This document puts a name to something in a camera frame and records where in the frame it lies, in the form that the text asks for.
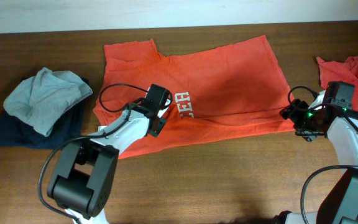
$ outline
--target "black cable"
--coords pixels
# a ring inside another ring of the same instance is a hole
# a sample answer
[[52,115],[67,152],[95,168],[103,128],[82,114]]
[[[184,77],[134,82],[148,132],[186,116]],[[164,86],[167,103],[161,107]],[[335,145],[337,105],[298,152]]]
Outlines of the black cable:
[[294,90],[299,89],[299,88],[308,90],[308,91],[313,95],[314,99],[316,99],[317,96],[319,95],[318,92],[313,91],[312,89],[310,89],[310,88],[308,88],[308,87],[306,87],[306,86],[296,86],[296,87],[292,88],[292,89],[288,92],[288,95],[287,95],[288,102],[291,103],[291,98],[290,98],[290,97],[291,97],[291,93],[292,93]]
[[[290,99],[290,95],[291,95],[291,92],[293,90],[296,90],[297,88],[304,88],[306,90],[309,90],[314,98],[316,98],[317,96],[315,96],[315,93],[318,94],[317,92],[313,91],[313,90],[310,90],[309,88],[305,87],[305,86],[297,86],[297,87],[294,87],[291,89],[291,91],[288,93],[288,102],[291,104],[291,99]],[[342,108],[338,107],[337,105],[333,105],[333,104],[330,104],[330,103],[321,103],[319,105],[316,105],[312,108],[309,108],[309,109],[302,109],[302,108],[299,108],[295,105],[293,105],[294,108],[298,111],[303,111],[303,112],[311,112],[313,110],[315,110],[316,108],[319,108],[320,106],[321,107],[324,107],[324,106],[330,106],[332,108],[334,108],[338,115],[340,117],[343,117],[345,118],[345,120],[356,130],[356,132],[358,133],[358,127],[352,122],[352,120],[345,114],[345,112],[343,112]],[[310,181],[316,177],[318,174],[324,172],[324,171],[327,171],[327,170],[334,170],[334,169],[358,169],[358,165],[334,165],[334,166],[327,166],[327,167],[323,167],[321,169],[318,169],[316,171],[314,171],[305,181],[305,183],[303,184],[303,187],[302,187],[302,192],[301,192],[301,199],[300,199],[300,206],[301,206],[301,215],[302,215],[302,219],[303,221],[306,223],[306,224],[309,224],[307,218],[306,218],[306,212],[305,212],[305,195],[306,195],[306,189],[310,183]]]
[[[108,88],[115,87],[115,86],[128,86],[128,87],[131,87],[131,88],[135,88],[135,89],[137,89],[137,90],[140,90],[140,91],[144,91],[144,92],[146,92],[146,93],[148,92],[147,90],[145,90],[145,89],[143,89],[143,88],[140,88],[140,87],[134,86],[134,85],[130,85],[130,84],[126,84],[126,83],[115,83],[115,84],[106,86],[106,87],[100,92],[100,95],[99,95],[99,103],[100,103],[100,105],[102,106],[103,109],[105,109],[106,111],[111,112],[111,113],[120,112],[120,111],[122,111],[122,110],[125,108],[125,106],[123,106],[122,108],[120,108],[120,109],[118,109],[118,110],[110,110],[110,109],[108,109],[108,108],[103,104],[103,102],[102,102],[102,95],[103,95],[103,93],[104,93]],[[170,96],[170,102],[169,102],[168,105],[166,105],[166,106],[164,107],[164,109],[168,108],[168,107],[172,104],[173,95],[172,95],[171,92],[169,92],[169,96]]]
[[120,111],[124,110],[124,108],[125,108],[125,106],[126,106],[126,105],[124,105],[122,108],[119,108],[118,110],[110,110],[110,109],[108,109],[107,107],[104,106],[104,104],[103,104],[103,102],[102,102],[102,95],[103,95],[103,93],[104,93],[108,88],[115,87],[115,86],[128,86],[128,87],[131,87],[131,88],[135,88],[135,89],[137,89],[137,90],[140,90],[140,91],[147,92],[147,90],[145,90],[145,89],[143,89],[143,88],[140,88],[140,87],[137,87],[137,86],[134,86],[134,85],[130,85],[130,84],[126,84],[126,83],[115,83],[115,84],[108,85],[108,86],[104,87],[104,89],[100,92],[100,95],[99,95],[99,103],[100,103],[100,105],[102,106],[103,109],[105,109],[106,111],[111,112],[111,113],[120,112]]
[[126,122],[129,121],[129,118],[131,116],[131,110],[132,110],[132,105],[130,104],[126,104],[123,108],[127,108],[128,107],[128,114],[127,116],[124,118],[124,121],[117,126],[116,128],[114,128],[112,131],[108,132],[108,133],[104,133],[104,134],[100,134],[100,135],[96,135],[96,136],[79,136],[76,138],[72,138],[67,140],[66,142],[64,142],[61,146],[57,147],[56,149],[54,149],[50,155],[48,156],[47,160],[45,161],[44,166],[42,167],[41,173],[40,173],[40,178],[38,180],[38,198],[40,199],[41,203],[49,208],[51,211],[56,212],[58,214],[61,214],[63,216],[66,216],[68,218],[72,218],[77,224],[81,224],[80,219],[74,215],[70,215],[67,214],[51,205],[49,205],[45,200],[44,197],[42,196],[42,179],[44,178],[44,174],[45,174],[45,170],[48,167],[49,162],[51,161],[52,157],[56,154],[57,151],[63,149],[67,144],[71,143],[71,142],[75,142],[75,141],[80,141],[80,140],[84,140],[84,139],[94,139],[94,138],[104,138],[112,133],[115,133],[118,129],[120,129]]

